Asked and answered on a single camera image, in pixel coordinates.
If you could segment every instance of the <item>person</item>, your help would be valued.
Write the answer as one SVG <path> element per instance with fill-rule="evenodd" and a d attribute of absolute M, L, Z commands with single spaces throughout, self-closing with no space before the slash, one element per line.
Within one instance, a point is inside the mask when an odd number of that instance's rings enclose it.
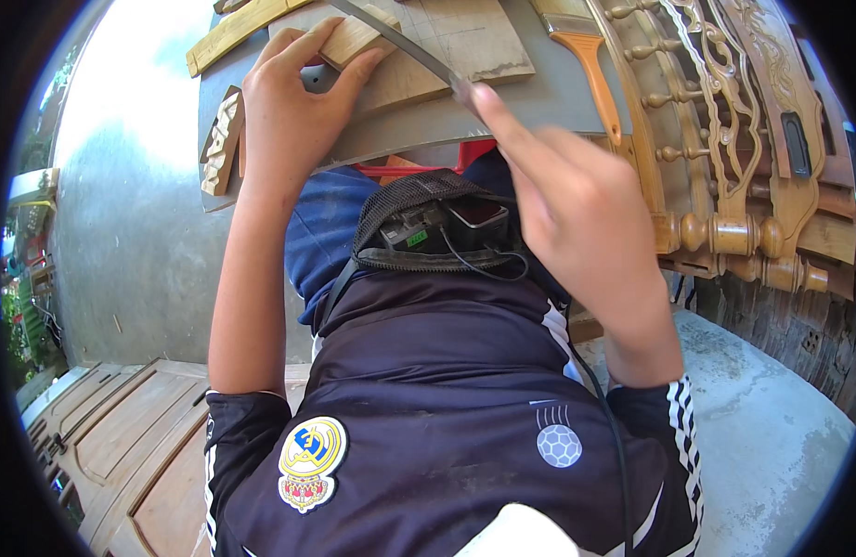
<path fill-rule="evenodd" d="M 560 128 L 528 131 L 475 85 L 499 150 L 464 177 L 511 190 L 530 251 L 604 328 L 628 507 L 611 423 L 575 373 L 564 317 L 535 281 L 361 271 L 316 325 L 359 210 L 378 189 L 353 168 L 311 175 L 381 59 L 362 53 L 330 91 L 306 92 L 300 70 L 318 63 L 339 21 L 284 29 L 243 82 L 248 161 L 206 395 L 211 551 L 453 555 L 517 503 L 582 555 L 630 552 L 627 520 L 634 554 L 692 554 L 703 500 L 690 384 L 651 219 L 622 159 Z M 295 416 L 284 389 L 283 271 L 271 265 L 281 259 L 315 334 Z"/>

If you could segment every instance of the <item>wooden baluster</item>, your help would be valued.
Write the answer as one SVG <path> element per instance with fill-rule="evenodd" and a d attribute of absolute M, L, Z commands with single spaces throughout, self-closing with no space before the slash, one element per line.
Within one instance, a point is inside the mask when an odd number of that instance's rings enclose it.
<path fill-rule="evenodd" d="M 682 42 L 676 39 L 663 39 L 656 46 L 634 46 L 623 51 L 623 56 L 626 61 L 645 60 L 648 56 L 655 52 L 675 52 L 682 48 Z"/>
<path fill-rule="evenodd" d="M 711 253 L 751 256 L 757 248 L 767 257 L 780 257 L 784 249 L 784 230 L 778 220 L 766 217 L 760 224 L 751 215 L 722 217 L 713 213 L 701 221 L 694 213 L 655 213 L 651 216 L 655 228 L 655 248 L 658 254 L 672 253 L 679 248 L 697 251 L 706 245 Z"/>
<path fill-rule="evenodd" d="M 660 0 L 638 0 L 635 6 L 614 6 L 604 12 L 608 21 L 628 17 L 635 10 L 651 10 L 660 7 Z"/>
<path fill-rule="evenodd" d="M 642 106 L 647 110 L 648 107 L 653 109 L 658 109 L 661 106 L 664 106 L 667 103 L 687 103 L 693 99 L 702 99 L 703 92 L 702 91 L 685 91 L 680 90 L 676 91 L 670 95 L 661 95 L 659 93 L 652 93 L 651 95 L 647 95 L 646 97 L 642 97 Z"/>
<path fill-rule="evenodd" d="M 686 159 L 698 159 L 700 157 L 708 157 L 710 156 L 710 150 L 694 149 L 693 147 L 678 150 L 673 147 L 667 146 L 663 147 L 662 149 L 658 149 L 655 152 L 655 155 L 657 157 L 657 161 L 675 162 L 677 159 L 681 159 L 682 157 L 685 157 Z"/>
<path fill-rule="evenodd" d="M 763 286 L 792 293 L 800 290 L 827 292 L 827 271 L 803 261 L 793 254 L 779 259 L 768 259 L 756 254 L 749 258 L 722 255 L 714 261 L 718 272 L 726 270 L 751 283 L 757 279 Z"/>

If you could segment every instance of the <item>hand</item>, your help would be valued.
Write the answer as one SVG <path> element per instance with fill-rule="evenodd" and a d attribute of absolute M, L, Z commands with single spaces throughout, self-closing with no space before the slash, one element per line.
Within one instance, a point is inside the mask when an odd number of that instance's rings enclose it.
<path fill-rule="evenodd" d="M 354 103 L 383 52 L 360 54 L 332 89 L 308 93 L 300 71 L 323 63 L 318 52 L 344 18 L 326 18 L 307 33 L 285 28 L 270 39 L 243 80 L 245 100 L 245 185 L 241 196 L 291 193 L 322 161 L 350 120 Z"/>
<path fill-rule="evenodd" d="M 604 328 L 612 376 L 634 387 L 678 380 L 679 340 L 633 168 L 562 128 L 532 134 L 485 84 L 473 101 L 511 169 L 524 242 Z"/>

